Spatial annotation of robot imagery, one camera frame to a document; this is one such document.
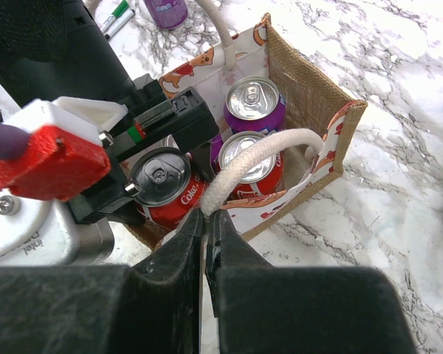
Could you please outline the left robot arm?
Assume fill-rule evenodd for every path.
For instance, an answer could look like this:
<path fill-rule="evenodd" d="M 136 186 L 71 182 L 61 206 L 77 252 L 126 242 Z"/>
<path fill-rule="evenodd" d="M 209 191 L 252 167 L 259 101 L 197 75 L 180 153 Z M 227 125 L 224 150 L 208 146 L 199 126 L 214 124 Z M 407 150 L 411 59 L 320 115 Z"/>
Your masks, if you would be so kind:
<path fill-rule="evenodd" d="M 171 96 L 148 75 L 132 80 L 82 1 L 0 1 L 0 84 L 20 106 L 74 97 L 127 108 L 109 129 L 110 171 L 69 200 L 76 223 L 130 223 L 138 180 L 121 163 L 166 136 L 215 176 L 208 143 L 219 129 L 206 102 L 194 88 Z"/>

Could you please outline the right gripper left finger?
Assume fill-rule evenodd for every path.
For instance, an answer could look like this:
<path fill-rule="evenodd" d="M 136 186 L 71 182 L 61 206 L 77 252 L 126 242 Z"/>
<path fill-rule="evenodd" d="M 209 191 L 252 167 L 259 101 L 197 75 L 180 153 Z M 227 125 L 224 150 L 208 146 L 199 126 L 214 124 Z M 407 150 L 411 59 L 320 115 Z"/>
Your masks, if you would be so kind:
<path fill-rule="evenodd" d="M 134 266 L 0 267 L 0 353 L 198 353 L 203 226 Z"/>

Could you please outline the red cola can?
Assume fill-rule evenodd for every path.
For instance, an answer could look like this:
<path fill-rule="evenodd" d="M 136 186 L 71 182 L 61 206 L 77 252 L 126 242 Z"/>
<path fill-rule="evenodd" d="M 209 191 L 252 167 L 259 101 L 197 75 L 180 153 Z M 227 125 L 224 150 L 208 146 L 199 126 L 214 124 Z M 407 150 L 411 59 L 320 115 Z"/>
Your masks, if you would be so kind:
<path fill-rule="evenodd" d="M 190 158 L 174 147 L 146 153 L 134 164 L 130 177 L 141 189 L 135 196 L 138 212 L 170 231 L 196 207 L 208 186 Z"/>
<path fill-rule="evenodd" d="M 264 138 L 255 131 L 243 131 L 231 136 L 221 147 L 218 156 L 219 170 L 238 154 Z M 272 155 L 251 168 L 237 184 L 230 198 L 233 200 L 261 197 L 282 189 L 284 160 L 281 153 Z"/>

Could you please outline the purple Fanta can front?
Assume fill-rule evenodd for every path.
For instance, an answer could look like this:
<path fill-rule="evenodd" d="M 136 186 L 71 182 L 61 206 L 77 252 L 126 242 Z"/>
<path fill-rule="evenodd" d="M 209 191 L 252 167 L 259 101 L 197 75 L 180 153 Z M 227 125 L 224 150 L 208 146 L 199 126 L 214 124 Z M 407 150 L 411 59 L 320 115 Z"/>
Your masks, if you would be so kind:
<path fill-rule="evenodd" d="M 269 78 L 245 77 L 228 91 L 224 118 L 232 133 L 256 131 L 268 135 L 282 131 L 286 124 L 286 99 Z"/>

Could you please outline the brown canvas tote bag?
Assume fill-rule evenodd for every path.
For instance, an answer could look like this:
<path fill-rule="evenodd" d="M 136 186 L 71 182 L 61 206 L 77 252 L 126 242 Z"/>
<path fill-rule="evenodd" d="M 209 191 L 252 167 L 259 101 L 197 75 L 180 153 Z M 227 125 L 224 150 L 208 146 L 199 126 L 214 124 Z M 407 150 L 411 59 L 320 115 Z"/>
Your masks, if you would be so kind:
<path fill-rule="evenodd" d="M 269 15 L 231 36 L 211 1 L 199 6 L 220 43 L 161 76 L 168 98 L 194 88 L 220 129 L 216 177 L 205 212 L 225 209 L 251 240 L 343 173 L 343 160 L 366 109 L 302 58 Z"/>

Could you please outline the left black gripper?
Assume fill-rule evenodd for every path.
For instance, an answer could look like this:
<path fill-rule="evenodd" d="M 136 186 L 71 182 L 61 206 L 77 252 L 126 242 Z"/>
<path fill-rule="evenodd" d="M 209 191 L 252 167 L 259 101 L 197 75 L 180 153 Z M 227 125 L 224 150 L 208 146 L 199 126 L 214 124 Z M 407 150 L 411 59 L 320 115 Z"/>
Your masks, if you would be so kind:
<path fill-rule="evenodd" d="M 212 181 L 215 177 L 209 144 L 219 133 L 219 127 L 195 88 L 168 98 L 158 80 L 146 74 L 134 81 L 133 91 L 120 103 L 128 108 L 128 113 L 104 133 L 110 172 L 68 202 L 78 224 L 107 218 L 127 225 L 143 225 L 135 201 L 142 187 L 123 172 L 121 164 L 167 136 L 174 138 L 181 152 L 192 155 L 204 178 Z"/>

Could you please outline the red cola can front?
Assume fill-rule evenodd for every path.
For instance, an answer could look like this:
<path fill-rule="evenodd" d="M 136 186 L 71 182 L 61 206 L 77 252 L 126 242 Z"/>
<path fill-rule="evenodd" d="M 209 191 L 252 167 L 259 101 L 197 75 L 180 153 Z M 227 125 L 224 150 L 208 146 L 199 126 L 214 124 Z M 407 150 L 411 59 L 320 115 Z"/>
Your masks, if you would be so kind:
<path fill-rule="evenodd" d="M 170 231 L 196 207 L 208 186 L 190 158 L 174 147 L 146 153 L 134 164 L 130 177 L 141 189 L 135 196 L 138 212 Z"/>

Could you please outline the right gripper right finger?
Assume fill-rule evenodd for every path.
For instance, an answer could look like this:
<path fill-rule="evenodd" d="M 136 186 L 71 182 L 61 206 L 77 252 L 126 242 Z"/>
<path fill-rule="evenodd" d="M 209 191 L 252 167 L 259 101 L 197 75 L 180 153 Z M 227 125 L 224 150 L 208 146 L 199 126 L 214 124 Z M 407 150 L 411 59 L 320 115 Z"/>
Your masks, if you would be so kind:
<path fill-rule="evenodd" d="M 399 298 L 380 271 L 275 267 L 225 210 L 207 224 L 206 276 L 222 353 L 414 353 Z"/>

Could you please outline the purple fanta can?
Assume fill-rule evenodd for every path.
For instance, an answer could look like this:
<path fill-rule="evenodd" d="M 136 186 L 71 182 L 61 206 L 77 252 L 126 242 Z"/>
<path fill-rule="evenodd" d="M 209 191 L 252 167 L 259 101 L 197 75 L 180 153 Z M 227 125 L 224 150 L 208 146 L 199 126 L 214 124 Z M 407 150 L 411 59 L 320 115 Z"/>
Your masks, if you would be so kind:
<path fill-rule="evenodd" d="M 210 140 L 210 163 L 214 173 L 219 171 L 219 153 L 223 144 L 224 137 L 220 133 Z"/>
<path fill-rule="evenodd" d="M 269 78 L 245 77 L 228 91 L 224 118 L 232 133 L 256 131 L 268 135 L 282 131 L 286 124 L 286 99 Z"/>

